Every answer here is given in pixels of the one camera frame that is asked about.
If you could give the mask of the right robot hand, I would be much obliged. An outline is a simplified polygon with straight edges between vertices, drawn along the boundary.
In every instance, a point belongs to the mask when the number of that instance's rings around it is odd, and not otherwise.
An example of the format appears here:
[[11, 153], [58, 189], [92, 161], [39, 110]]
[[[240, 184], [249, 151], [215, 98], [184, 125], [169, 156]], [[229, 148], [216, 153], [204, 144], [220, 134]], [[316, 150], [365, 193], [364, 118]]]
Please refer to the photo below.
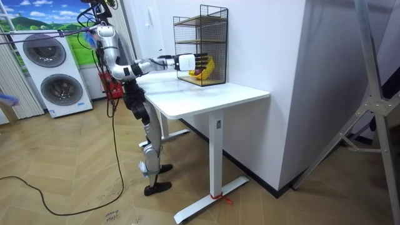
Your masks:
[[174, 68], [177, 71], [192, 71], [205, 69], [209, 56], [207, 53], [200, 54], [178, 54], [172, 57], [174, 59]]

